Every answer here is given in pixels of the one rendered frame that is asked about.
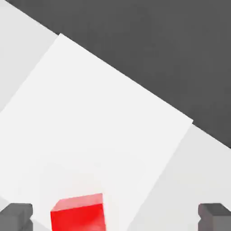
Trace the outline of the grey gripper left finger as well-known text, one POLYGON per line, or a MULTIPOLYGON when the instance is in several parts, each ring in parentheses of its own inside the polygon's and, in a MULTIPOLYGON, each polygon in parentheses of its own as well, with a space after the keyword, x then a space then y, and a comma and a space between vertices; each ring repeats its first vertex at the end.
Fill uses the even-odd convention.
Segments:
POLYGON ((31 203, 10 203, 0 211, 0 231, 33 231, 31 203))

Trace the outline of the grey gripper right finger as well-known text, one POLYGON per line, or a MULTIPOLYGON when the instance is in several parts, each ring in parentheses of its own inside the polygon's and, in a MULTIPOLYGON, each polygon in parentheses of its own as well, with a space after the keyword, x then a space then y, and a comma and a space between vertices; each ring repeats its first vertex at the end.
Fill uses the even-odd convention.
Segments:
POLYGON ((231 211, 221 203, 200 203, 198 231, 231 231, 231 211))

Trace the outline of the small red cube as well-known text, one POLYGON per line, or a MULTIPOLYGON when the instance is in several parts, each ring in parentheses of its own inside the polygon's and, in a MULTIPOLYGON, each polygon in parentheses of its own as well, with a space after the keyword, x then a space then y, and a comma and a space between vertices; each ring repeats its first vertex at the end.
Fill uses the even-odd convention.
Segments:
POLYGON ((51 210, 52 231, 106 231, 103 194, 59 200, 51 210))

